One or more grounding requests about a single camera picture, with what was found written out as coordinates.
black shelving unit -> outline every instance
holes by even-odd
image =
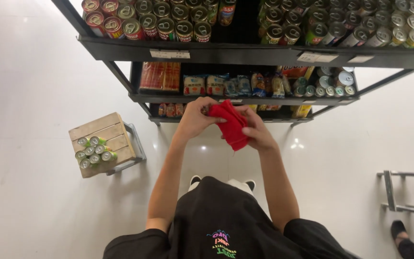
[[[310,46],[276,46],[260,45],[257,36],[258,25],[255,17],[258,14],[257,4],[259,0],[238,1],[233,22],[230,26],[223,27],[215,25],[212,29],[211,42],[167,42],[167,41],[130,41],[113,40],[98,38],[85,23],[82,16],[78,14],[69,0],[52,0],[57,8],[62,12],[66,19],[79,33],[78,41],[96,59],[104,62],[112,71],[116,78],[129,92],[129,98],[140,104],[142,109],[149,116],[149,120],[160,123],[177,123],[179,118],[160,118],[153,106],[146,103],[188,103],[196,99],[193,96],[183,96],[182,93],[167,94],[148,94],[139,91],[139,80],[141,74],[141,62],[146,61],[165,61],[181,62],[181,74],[196,74],[200,69],[203,73],[208,71],[215,73],[229,72],[233,76],[239,71],[263,71],[275,65],[287,66],[355,66],[355,67],[384,67],[384,68],[404,68],[402,71],[387,77],[361,91],[357,91],[353,96],[342,98],[258,98],[258,97],[237,97],[233,99],[236,104],[267,104],[267,105],[324,105],[327,106],[315,113],[309,113],[304,119],[293,119],[291,114],[284,109],[282,112],[258,112],[265,122],[288,122],[296,126],[313,120],[338,106],[348,105],[360,99],[375,89],[387,85],[397,79],[407,76],[414,72],[414,49],[403,48],[370,48],[370,47],[310,47]],[[161,59],[153,58],[150,50],[171,50],[188,51],[189,59]],[[304,52],[314,52],[319,54],[337,55],[330,62],[302,62],[297,59]],[[354,57],[374,56],[372,59],[363,63],[349,63]],[[115,61],[132,61],[131,76],[127,79],[118,68]],[[213,97],[216,100],[224,100],[227,97]]]

person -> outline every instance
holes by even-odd
[[[190,191],[177,201],[189,139],[225,122],[201,113],[215,104],[210,97],[188,103],[149,199],[146,230],[113,239],[103,258],[351,259],[324,226],[300,219],[279,146],[248,106],[235,109],[247,118],[249,127],[242,131],[258,151],[270,218],[251,195],[252,182],[235,182],[235,187],[213,177],[194,177]]]
[[[404,259],[414,259],[414,243],[411,242],[402,221],[394,220],[392,222],[391,234],[400,256]]]

black t-shirt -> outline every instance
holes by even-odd
[[[178,200],[169,235],[149,229],[120,236],[103,258],[351,259],[321,224],[294,219],[282,234],[253,196],[213,177]]]

red can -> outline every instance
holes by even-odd
[[[89,27],[91,27],[95,35],[97,35],[98,37],[108,38],[105,28],[103,27],[104,21],[105,17],[101,12],[94,11],[86,15],[86,23],[87,25],[89,25]]]
[[[145,34],[137,19],[129,18],[122,23],[122,30],[127,39],[130,40],[145,40]]]
[[[108,17],[103,22],[105,31],[111,39],[123,39],[125,37],[122,30],[121,20],[118,17]]]
[[[103,14],[106,17],[118,16],[118,0],[104,0],[101,4]]]
[[[81,6],[86,13],[100,11],[99,0],[83,0]]]

wooden crate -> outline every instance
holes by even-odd
[[[85,147],[82,147],[77,143],[79,138],[91,138],[97,136],[106,139],[106,145],[118,155],[116,160],[109,162],[102,161],[95,168],[82,169],[78,166],[83,178],[89,178],[100,173],[105,173],[117,165],[137,158],[121,116],[117,112],[74,128],[68,133],[75,153],[85,149]]]

